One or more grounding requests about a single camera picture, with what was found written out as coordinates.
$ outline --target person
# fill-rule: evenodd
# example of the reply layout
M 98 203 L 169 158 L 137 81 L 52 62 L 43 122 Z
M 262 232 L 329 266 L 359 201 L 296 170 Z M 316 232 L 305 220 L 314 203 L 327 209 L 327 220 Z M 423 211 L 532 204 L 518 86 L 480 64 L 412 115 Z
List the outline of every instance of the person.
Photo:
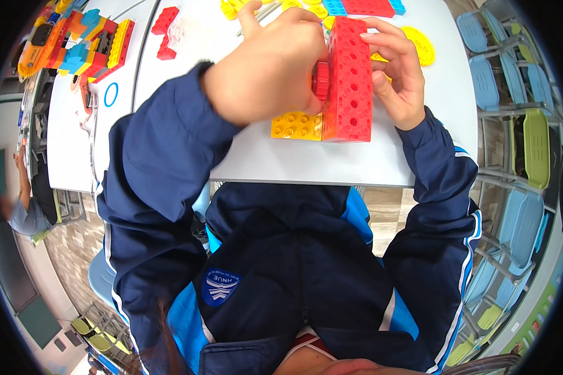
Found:
M 262 27 L 260 6 L 238 13 L 245 39 L 231 54 L 165 82 L 109 134 L 97 208 L 139 372 L 439 373 L 481 232 L 468 195 L 477 165 L 424 106 L 415 46 L 398 28 L 365 18 L 379 32 L 357 36 L 389 60 L 372 61 L 373 91 L 419 202 L 383 258 L 363 200 L 343 186 L 226 182 L 206 212 L 210 257 L 190 234 L 190 207 L 234 136 L 324 106 L 308 82 L 328 57 L 320 19 L 294 7 Z
M 25 145 L 22 145 L 18 155 L 14 156 L 19 176 L 18 199 L 13 202 L 5 193 L 0 193 L 0 221 L 7 221 L 12 229 L 22 235 L 34 236 L 56 223 L 56 206 L 48 181 L 48 167 L 43 161 L 38 161 L 38 173 L 30 184 L 24 155 Z

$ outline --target blue building block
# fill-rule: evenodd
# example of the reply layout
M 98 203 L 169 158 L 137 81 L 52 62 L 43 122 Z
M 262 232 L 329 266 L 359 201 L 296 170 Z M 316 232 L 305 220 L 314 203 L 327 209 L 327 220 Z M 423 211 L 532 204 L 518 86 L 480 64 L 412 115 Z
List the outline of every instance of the blue building block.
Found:
M 65 59 L 60 64 L 59 69 L 68 70 L 69 73 L 75 73 L 86 63 L 88 59 L 89 50 L 86 49 L 85 44 L 80 43 L 69 48 L 65 54 Z
M 347 16 L 344 5 L 340 0 L 323 0 L 323 4 L 330 16 Z
M 399 16 L 405 14 L 406 12 L 405 5 L 402 5 L 402 2 L 400 0 L 390 0 L 390 5 L 392 5 L 392 8 L 394 8 L 394 12 Z
M 86 30 L 80 35 L 80 38 L 85 38 L 98 26 L 100 23 L 100 9 L 88 10 L 83 14 L 81 24 L 86 27 Z

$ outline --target white table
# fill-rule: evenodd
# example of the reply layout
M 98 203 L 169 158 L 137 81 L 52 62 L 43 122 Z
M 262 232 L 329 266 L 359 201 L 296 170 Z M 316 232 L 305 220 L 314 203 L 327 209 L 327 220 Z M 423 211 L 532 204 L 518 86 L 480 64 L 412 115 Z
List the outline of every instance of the white table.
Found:
M 85 10 L 98 8 L 102 17 L 111 16 L 113 18 L 138 2 L 90 0 Z M 95 134 L 96 171 L 108 167 L 110 128 L 119 118 L 131 113 L 131 94 L 134 89 L 137 57 L 142 46 L 144 32 L 151 21 L 149 18 L 155 3 L 156 0 L 145 0 L 119 18 L 113 19 L 118 23 L 125 19 L 135 22 L 129 41 L 126 63 L 98 84 L 91 83 L 89 86 L 90 91 L 98 94 L 98 117 Z M 71 95 L 69 94 L 71 78 L 72 75 L 70 74 L 64 77 L 57 75 L 54 80 L 48 116 L 48 176 L 52 188 L 89 192 L 92 189 L 92 171 L 89 160 L 90 144 L 88 133 L 79 127 L 79 121 L 71 109 Z M 119 86 L 118 95 L 112 106 L 106 107 L 104 95 L 112 82 L 116 82 Z M 114 92 L 113 86 L 109 90 L 107 103 L 112 101 Z M 94 115 L 90 117 L 89 121 L 93 123 Z
M 413 26 L 428 36 L 436 51 L 433 65 L 423 68 L 425 104 L 453 139 L 477 154 L 477 110 L 468 59 L 453 17 L 442 0 L 403 0 L 404 16 L 385 19 L 395 26 Z M 239 45 L 238 20 L 227 21 L 218 1 L 162 0 L 163 8 L 177 6 L 177 19 L 192 26 L 187 52 L 173 60 L 156 58 L 162 36 L 149 34 L 137 81 L 136 110 L 167 79 L 186 73 L 199 59 L 215 62 Z M 274 20 L 281 7 L 261 22 Z M 251 124 L 233 141 L 225 160 L 210 173 L 221 181 L 293 184 L 413 186 L 402 143 L 381 102 L 374 98 L 370 143 L 333 144 L 270 138 L 270 121 Z

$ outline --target fingernail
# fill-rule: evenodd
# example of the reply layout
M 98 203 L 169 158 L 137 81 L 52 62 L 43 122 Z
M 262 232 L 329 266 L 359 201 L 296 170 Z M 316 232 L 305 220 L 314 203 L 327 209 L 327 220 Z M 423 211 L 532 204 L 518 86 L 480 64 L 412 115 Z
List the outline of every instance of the fingernail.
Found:
M 383 76 L 383 72 L 381 70 L 376 70 L 371 74 L 371 80 L 375 83 L 381 76 Z

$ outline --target jacket zipper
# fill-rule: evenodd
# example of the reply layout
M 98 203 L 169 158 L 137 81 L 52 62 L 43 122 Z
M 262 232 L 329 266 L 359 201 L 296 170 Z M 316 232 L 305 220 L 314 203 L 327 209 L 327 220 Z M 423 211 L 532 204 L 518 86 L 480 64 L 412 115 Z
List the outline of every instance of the jacket zipper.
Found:
M 308 308 L 305 306 L 304 303 L 304 283 L 302 280 L 302 259 L 299 253 L 298 247 L 298 234 L 296 232 L 294 234 L 294 253 L 296 254 L 296 261 L 298 264 L 298 288 L 300 289 L 300 314 L 302 322 L 305 326 L 308 326 Z

